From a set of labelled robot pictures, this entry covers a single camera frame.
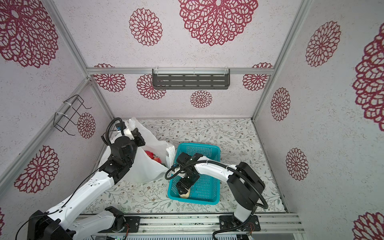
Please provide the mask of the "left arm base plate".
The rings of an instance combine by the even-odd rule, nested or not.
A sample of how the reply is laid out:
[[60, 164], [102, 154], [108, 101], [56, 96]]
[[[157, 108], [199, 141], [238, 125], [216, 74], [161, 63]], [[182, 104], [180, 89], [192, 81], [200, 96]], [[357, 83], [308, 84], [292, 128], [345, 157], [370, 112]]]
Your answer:
[[97, 233], [137, 233], [140, 225], [140, 217], [114, 217], [112, 225], [109, 228], [102, 227]]

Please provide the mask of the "white plastic bag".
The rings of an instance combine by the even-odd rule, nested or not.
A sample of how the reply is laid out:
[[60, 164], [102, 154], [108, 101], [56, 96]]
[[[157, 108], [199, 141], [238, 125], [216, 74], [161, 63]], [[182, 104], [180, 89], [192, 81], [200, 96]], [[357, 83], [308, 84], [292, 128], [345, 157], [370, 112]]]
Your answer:
[[[111, 186], [116, 185], [121, 180], [133, 183], [148, 183], [156, 180], [161, 174], [167, 172], [172, 166], [176, 156], [174, 145], [166, 141], [158, 140], [150, 130], [145, 128], [135, 118], [129, 119], [128, 128], [133, 131], [139, 129], [146, 145], [138, 147], [133, 165], [119, 165], [109, 160], [111, 155], [111, 145], [118, 137], [124, 136], [123, 132], [117, 131], [115, 124], [123, 120], [121, 118], [113, 119], [105, 133], [102, 135], [104, 144], [107, 145], [106, 152], [103, 154], [95, 178], [107, 181]], [[150, 151], [159, 157], [162, 164], [157, 163], [147, 156], [145, 151]]]

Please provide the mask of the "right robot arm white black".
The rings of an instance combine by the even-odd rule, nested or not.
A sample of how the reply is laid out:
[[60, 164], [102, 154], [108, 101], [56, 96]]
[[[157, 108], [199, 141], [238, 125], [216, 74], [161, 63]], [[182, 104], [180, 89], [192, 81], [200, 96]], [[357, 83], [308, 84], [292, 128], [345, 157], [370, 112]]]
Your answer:
[[176, 188], [180, 196], [188, 195], [202, 175], [226, 183], [237, 202], [233, 218], [239, 223], [247, 222], [257, 208], [264, 210], [269, 208], [263, 196], [265, 183], [245, 162], [228, 165], [211, 160], [202, 154], [190, 156], [182, 152], [177, 158], [176, 165], [166, 173], [166, 179], [172, 180], [179, 175], [181, 177], [176, 182]]

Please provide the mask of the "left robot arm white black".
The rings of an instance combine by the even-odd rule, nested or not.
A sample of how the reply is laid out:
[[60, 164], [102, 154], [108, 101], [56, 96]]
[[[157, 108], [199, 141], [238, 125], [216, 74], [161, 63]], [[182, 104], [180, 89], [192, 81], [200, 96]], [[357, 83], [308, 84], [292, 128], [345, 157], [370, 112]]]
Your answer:
[[85, 183], [61, 203], [45, 213], [36, 211], [27, 224], [29, 240], [82, 240], [99, 231], [123, 229], [124, 215], [110, 207], [93, 217], [77, 220], [85, 208], [103, 192], [116, 185], [132, 168], [137, 150], [145, 140], [138, 129], [126, 129], [114, 143], [109, 144], [108, 160], [86, 177]]

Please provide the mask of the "red dragon fruit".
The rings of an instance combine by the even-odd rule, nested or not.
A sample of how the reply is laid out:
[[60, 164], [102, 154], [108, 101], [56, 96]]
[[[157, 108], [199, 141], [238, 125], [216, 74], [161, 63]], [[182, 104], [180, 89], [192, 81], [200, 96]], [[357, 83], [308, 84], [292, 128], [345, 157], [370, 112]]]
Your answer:
[[159, 163], [159, 164], [162, 164], [161, 159], [160, 159], [159, 157], [157, 157], [155, 154], [153, 154], [152, 152], [150, 152], [150, 151], [145, 151], [145, 153], [146, 153], [147, 156], [148, 156], [149, 158], [151, 158], [152, 160], [156, 161], [156, 162]]

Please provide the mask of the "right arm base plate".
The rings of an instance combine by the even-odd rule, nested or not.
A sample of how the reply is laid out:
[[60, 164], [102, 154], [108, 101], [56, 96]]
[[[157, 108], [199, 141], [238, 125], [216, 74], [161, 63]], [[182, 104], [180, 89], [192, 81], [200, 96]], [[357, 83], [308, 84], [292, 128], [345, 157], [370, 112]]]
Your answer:
[[236, 219], [234, 215], [219, 216], [221, 231], [259, 232], [261, 225], [256, 215], [250, 215], [244, 222]]

